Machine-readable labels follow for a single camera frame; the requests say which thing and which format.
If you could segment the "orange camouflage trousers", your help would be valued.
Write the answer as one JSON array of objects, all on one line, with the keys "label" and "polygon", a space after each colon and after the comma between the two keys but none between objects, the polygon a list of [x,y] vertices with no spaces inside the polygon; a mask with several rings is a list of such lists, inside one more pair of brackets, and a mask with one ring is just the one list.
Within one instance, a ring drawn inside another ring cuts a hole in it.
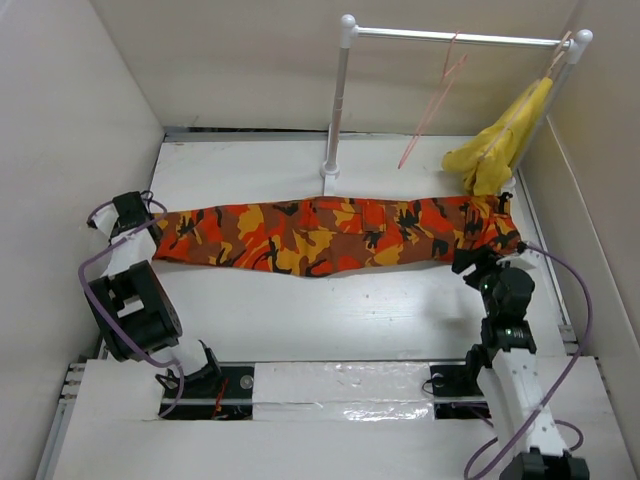
[{"label": "orange camouflage trousers", "polygon": [[168,213],[155,259],[322,278],[450,263],[458,249],[509,255],[521,234],[509,194],[383,200],[320,196]]}]

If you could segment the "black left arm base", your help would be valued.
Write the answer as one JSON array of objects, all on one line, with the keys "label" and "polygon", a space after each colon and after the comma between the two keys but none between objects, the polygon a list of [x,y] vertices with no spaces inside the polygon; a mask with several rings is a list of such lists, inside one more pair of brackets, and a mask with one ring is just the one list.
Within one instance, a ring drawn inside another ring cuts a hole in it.
[{"label": "black left arm base", "polygon": [[221,376],[189,380],[165,420],[236,421],[253,418],[255,365],[223,363]]}]

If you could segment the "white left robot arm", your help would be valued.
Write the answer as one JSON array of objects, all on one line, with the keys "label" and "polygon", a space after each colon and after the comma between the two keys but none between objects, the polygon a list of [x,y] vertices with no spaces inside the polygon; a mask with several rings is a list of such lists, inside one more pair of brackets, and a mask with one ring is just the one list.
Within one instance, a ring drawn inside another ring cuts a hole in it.
[{"label": "white left robot arm", "polygon": [[182,348],[177,311],[152,267],[160,246],[165,207],[149,191],[132,191],[96,207],[87,226],[106,237],[106,247],[85,260],[78,278],[112,357],[146,362],[170,398],[212,396],[224,385],[222,369],[204,342],[203,361]]}]

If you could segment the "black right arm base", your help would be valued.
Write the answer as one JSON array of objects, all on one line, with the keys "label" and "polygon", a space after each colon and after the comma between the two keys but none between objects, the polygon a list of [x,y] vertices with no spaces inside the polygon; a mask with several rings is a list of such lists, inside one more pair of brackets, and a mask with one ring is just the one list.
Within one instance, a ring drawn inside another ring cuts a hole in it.
[{"label": "black right arm base", "polygon": [[436,420],[485,420],[491,413],[479,387],[467,377],[466,367],[460,363],[435,363],[421,386],[422,392],[433,401]]}]

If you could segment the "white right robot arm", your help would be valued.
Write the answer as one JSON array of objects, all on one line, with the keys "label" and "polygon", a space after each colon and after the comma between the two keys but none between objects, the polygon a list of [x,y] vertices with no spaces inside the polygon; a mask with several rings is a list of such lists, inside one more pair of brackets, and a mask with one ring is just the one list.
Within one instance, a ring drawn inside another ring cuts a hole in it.
[{"label": "white right robot arm", "polygon": [[459,249],[452,269],[481,295],[486,315],[481,341],[472,346],[462,381],[482,394],[500,450],[480,471],[464,469],[467,479],[483,479],[494,469],[502,479],[587,479],[587,462],[572,454],[558,430],[549,403],[577,360],[544,390],[539,383],[537,347],[526,320],[535,282],[530,274],[487,246]]}]

